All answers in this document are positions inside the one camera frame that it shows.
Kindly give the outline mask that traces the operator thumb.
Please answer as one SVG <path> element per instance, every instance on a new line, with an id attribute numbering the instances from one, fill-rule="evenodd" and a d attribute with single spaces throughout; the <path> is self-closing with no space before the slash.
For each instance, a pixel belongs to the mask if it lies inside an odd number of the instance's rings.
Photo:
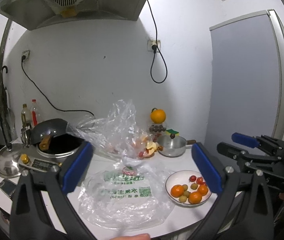
<path id="1" fill-rule="evenodd" d="M 135 236 L 120 236 L 112 238 L 111 240 L 151 240 L 151 237 L 148 233 L 139 234 Z"/>

